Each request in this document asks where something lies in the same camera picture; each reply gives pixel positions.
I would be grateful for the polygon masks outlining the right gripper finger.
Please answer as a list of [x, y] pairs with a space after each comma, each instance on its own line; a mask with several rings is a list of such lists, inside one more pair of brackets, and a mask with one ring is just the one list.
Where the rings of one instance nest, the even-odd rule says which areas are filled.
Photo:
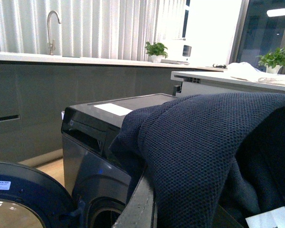
[[148, 167], [144, 169], [128, 204], [112, 227], [157, 227], [156, 194]]

